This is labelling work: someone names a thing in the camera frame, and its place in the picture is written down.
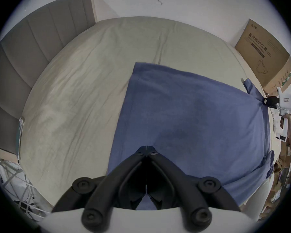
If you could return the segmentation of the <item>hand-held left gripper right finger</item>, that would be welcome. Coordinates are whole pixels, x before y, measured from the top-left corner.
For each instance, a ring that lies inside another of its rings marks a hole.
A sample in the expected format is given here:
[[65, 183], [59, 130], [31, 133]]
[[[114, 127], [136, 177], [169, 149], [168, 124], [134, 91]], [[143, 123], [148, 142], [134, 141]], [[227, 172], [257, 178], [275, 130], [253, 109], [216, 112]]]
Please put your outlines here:
[[212, 222], [209, 207], [241, 212], [232, 196], [214, 177], [196, 178], [186, 175], [172, 161], [147, 146], [150, 165], [172, 188], [172, 204], [177, 201], [183, 213], [187, 229], [206, 229]]

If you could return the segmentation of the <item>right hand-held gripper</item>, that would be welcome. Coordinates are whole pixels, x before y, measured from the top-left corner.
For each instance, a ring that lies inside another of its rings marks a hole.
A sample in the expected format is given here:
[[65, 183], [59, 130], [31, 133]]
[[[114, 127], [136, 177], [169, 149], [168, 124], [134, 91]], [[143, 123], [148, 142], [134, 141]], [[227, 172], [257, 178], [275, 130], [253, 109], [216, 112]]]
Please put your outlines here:
[[[283, 93], [281, 87], [277, 87], [277, 96], [269, 96], [263, 98], [263, 104], [269, 108], [278, 109], [279, 115], [283, 117], [286, 114], [291, 115], [291, 94]], [[286, 142], [288, 138], [288, 119], [283, 119], [282, 132], [276, 133], [275, 136], [278, 140]]]

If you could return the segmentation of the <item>person's right hand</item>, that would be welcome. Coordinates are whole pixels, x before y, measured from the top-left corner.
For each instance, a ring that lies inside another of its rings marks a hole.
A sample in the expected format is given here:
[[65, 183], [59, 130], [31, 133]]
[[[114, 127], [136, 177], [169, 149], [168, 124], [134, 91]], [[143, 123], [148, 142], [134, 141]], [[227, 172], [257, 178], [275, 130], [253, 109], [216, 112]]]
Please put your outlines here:
[[281, 120], [280, 120], [280, 127], [281, 128], [284, 128], [284, 119], [288, 120], [287, 132], [291, 133], [291, 114], [287, 113], [281, 117]]

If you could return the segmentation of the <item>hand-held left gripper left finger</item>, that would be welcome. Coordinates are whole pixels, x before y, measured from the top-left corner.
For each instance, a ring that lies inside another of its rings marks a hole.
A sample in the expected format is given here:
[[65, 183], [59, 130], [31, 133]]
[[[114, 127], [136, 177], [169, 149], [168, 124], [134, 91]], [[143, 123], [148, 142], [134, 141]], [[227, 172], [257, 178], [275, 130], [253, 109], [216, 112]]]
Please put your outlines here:
[[52, 213], [84, 208], [82, 225], [105, 230], [113, 207], [135, 210], [146, 195], [148, 147], [140, 147], [108, 175], [76, 179], [54, 206]]

